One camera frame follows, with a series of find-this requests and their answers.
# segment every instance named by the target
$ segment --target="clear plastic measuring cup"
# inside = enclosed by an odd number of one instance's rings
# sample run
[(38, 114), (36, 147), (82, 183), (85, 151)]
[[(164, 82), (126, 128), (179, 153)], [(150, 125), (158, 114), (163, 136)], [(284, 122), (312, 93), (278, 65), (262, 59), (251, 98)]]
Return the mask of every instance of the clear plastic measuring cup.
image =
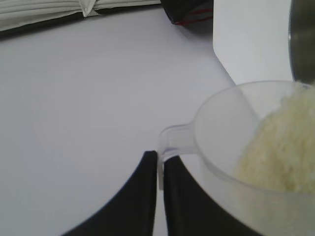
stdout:
[(166, 158), (197, 154), (202, 162), (204, 190), (235, 218), (264, 236), (315, 236), (315, 196), (259, 189), (233, 177), (259, 122), (295, 89), (295, 82), (285, 81), (228, 88), (204, 102), (191, 123), (162, 131), (158, 150), (160, 187)]

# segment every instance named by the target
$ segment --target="stainless steel pot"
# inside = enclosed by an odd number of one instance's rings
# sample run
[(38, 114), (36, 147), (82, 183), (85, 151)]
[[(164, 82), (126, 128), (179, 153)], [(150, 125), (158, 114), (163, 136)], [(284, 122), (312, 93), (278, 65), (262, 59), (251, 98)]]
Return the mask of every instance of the stainless steel pot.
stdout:
[(292, 0), (289, 24), (292, 74), (303, 83), (315, 82), (315, 0)]

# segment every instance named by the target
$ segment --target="red stripe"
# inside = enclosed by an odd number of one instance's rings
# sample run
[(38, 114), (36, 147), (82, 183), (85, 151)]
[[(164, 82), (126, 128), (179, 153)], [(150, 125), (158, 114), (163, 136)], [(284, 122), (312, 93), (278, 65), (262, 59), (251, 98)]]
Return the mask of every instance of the red stripe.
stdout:
[(197, 10), (197, 11), (192, 11), (189, 13), (189, 15), (198, 15), (198, 14), (207, 13), (207, 12), (213, 12), (213, 9), (212, 8), (206, 8), (206, 9), (201, 9), (201, 10)]
[(209, 19), (213, 19), (213, 16), (209, 16), (209, 17), (206, 17), (206, 18), (203, 18), (203, 19), (198, 19), (198, 20), (193, 20), (193, 21), (179, 21), (179, 22), (176, 22), (175, 24), (178, 25), (178, 26), (184, 26), (184, 25), (187, 25), (187, 24), (197, 23), (197, 22), (201, 22), (201, 21), (206, 21), (206, 20), (209, 20)]

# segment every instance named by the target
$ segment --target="black object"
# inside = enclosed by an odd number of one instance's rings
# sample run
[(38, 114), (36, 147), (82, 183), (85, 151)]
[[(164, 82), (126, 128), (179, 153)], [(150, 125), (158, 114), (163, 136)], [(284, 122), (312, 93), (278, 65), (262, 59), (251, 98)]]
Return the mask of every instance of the black object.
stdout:
[(164, 205), (169, 236), (261, 236), (217, 205), (179, 156), (164, 164)]
[(152, 236), (157, 160), (155, 151), (145, 152), (137, 169), (116, 196), (64, 236)]
[(186, 25), (213, 18), (213, 0), (161, 0), (173, 24)]

